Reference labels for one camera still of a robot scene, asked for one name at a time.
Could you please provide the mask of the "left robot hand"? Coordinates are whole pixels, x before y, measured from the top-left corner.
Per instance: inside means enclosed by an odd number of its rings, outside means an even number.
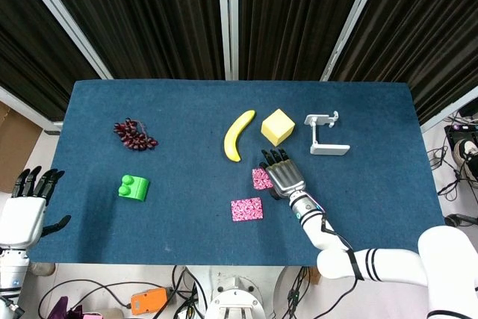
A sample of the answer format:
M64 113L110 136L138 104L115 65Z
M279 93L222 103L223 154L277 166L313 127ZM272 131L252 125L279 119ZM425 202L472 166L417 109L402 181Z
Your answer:
M14 183L1 212L2 251L29 250L41 238L62 230L71 220L67 214L54 224L44 224L46 209L64 171L50 169L40 174L41 170L41 166L25 169Z

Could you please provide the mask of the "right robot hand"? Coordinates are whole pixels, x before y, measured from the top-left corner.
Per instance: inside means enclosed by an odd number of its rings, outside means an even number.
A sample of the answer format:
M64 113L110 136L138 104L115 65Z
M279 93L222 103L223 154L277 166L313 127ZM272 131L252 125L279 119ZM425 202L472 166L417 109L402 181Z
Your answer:
M269 193L275 200L288 198L295 191L305 190L305 179L297 165L289 158L284 149L271 149L261 151L264 156L259 166L262 168L272 188Z

